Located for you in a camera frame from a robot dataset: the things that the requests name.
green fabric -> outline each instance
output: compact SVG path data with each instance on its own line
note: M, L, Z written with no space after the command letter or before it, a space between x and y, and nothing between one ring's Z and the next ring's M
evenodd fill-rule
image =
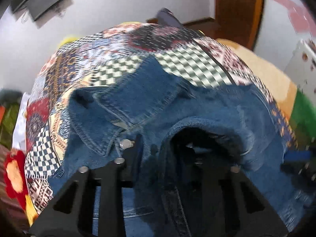
M19 109L20 105L17 103L7 106L0 126L0 144L9 150L12 145L12 135L19 114Z
M305 149L316 137L316 109L300 90L296 92L290 126L295 132L299 149Z

denim collar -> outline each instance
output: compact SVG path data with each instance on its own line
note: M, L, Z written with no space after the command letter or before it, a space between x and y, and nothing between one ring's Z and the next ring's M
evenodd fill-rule
M72 127L91 150L107 156L120 132L144 124L187 84L183 78L166 73L155 57L149 56L134 73L109 88L75 90L69 101Z

blue object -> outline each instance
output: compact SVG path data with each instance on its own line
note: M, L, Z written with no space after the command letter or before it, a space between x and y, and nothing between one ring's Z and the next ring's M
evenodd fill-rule
M179 194L174 192L172 204L161 199L162 187L176 183L170 141L189 127L212 133L247 170L288 229L300 220L309 201L309 196L296 199L299 190L292 186L290 176L280 172L282 138L276 134L268 103L254 85L195 87L167 74L150 56L119 85L75 90L69 115L71 133L63 164L48 179L54 193L79 167L102 167L121 156L121 140L143 135L139 180L135 188L123 190L127 236L190 236ZM158 147L155 154L153 145ZM170 205L173 214L166 214Z
M299 161L309 161L312 158L311 151L296 151L289 150L284 154L285 162L299 162Z

patterned quilt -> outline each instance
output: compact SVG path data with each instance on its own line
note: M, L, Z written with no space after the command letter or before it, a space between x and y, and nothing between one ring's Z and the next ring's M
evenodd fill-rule
M154 55L162 68L196 86L254 83L278 119L287 147L294 134L270 91L228 47L186 28L121 24L60 47L37 76L27 106L25 176L38 214L52 199L47 178L61 165L69 137L68 100L80 87L109 86Z

checkered pattern fabric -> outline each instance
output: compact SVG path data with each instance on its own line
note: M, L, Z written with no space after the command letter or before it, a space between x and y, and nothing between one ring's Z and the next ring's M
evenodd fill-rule
M99 40L103 38L103 32L96 33L94 35L86 36L83 38L80 38L74 42L66 43L62 47L60 47L57 51L57 55L60 55L61 53L64 53L68 50L72 50L74 48L80 47L86 43L92 42L94 40Z
M158 52L126 56L108 61L95 70L91 78L91 86L109 86L117 82L124 73L134 72L143 58L152 54L169 73L187 79L195 86L216 87L221 84L230 85L227 74L196 43Z
M46 178L54 174L59 167L60 163L52 148L47 122L46 126L40 130L33 149L26 156L25 176Z
M141 55L126 56L109 60L100 65L91 78L92 86L108 86L114 84L124 73L133 73L143 61Z
M166 72L183 77L195 86L231 84L227 74L198 44L189 43L155 56Z

